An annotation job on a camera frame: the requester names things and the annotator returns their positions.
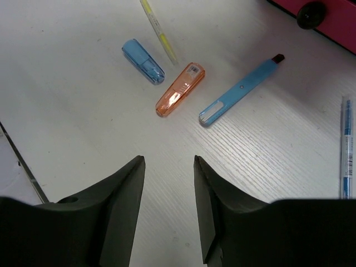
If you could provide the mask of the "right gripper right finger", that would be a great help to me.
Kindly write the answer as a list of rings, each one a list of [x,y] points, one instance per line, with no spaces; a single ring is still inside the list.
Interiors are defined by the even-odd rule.
[[[282,199],[270,204],[194,158],[203,263],[207,266],[354,266],[355,201]]]

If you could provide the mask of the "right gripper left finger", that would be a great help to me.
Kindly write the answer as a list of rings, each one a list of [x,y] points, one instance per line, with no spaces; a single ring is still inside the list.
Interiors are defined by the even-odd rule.
[[[137,156],[57,203],[1,198],[2,266],[128,266],[144,188]]]

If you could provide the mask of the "yellow highlighter pen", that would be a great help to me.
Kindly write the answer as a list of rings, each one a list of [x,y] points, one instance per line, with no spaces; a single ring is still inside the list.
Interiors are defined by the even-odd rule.
[[[173,65],[176,65],[177,57],[175,55],[175,52],[172,49],[172,46],[170,45],[170,42],[168,41],[166,35],[164,34],[154,12],[152,11],[151,6],[149,5],[147,0],[140,0],[140,3],[168,58],[170,59]]]

